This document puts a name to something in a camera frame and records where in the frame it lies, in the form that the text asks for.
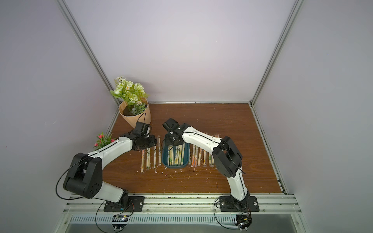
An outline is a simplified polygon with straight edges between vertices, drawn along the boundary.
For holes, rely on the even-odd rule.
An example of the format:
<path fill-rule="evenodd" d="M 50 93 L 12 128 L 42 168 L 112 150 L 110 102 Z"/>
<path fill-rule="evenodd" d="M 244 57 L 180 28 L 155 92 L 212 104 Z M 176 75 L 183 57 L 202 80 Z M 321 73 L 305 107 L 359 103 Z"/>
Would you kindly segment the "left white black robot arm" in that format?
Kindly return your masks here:
<path fill-rule="evenodd" d="M 151 135 L 151 126 L 137 122 L 134 130 L 107 146 L 88 154 L 76 154 L 67 170 L 63 188 L 87 199 L 100 199 L 126 206 L 128 192 L 104 182 L 103 169 L 124 153 L 148 149 L 156 144 L 156 137 Z"/>

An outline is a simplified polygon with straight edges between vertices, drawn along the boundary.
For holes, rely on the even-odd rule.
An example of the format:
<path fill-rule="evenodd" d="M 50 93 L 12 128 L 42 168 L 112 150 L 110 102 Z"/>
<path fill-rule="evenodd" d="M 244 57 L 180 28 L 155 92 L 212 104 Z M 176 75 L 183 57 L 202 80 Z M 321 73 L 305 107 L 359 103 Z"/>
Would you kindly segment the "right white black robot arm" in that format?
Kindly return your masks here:
<path fill-rule="evenodd" d="M 228 180 L 231 197 L 234 200 L 243 202 L 246 197 L 250 196 L 243 179 L 243 156 L 231 138 L 209 136 L 189 124 L 180 125 L 173 118 L 163 123 L 163 127 L 167 131 L 167 146 L 188 143 L 212 155 L 215 167 Z"/>

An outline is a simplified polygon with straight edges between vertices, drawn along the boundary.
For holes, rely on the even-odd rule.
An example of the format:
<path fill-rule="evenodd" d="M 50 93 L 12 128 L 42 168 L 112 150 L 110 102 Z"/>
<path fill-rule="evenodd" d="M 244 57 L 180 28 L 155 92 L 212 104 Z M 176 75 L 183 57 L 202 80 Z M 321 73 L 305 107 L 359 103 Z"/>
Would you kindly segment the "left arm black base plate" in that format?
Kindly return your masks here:
<path fill-rule="evenodd" d="M 105 212 L 141 212 L 144 206 L 144 196 L 125 196 L 119 202 L 105 202 Z"/>

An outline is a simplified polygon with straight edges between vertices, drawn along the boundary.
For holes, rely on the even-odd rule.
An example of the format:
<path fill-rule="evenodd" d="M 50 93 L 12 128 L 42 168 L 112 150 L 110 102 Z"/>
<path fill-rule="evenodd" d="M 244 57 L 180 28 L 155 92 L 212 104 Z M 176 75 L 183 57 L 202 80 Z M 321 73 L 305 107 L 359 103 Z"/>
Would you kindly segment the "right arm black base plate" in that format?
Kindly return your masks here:
<path fill-rule="evenodd" d="M 218 199 L 218 207 L 222 212 L 259 212 L 259 204 L 257 198 L 249 196 L 238 201 L 232 196 L 220 196 Z"/>

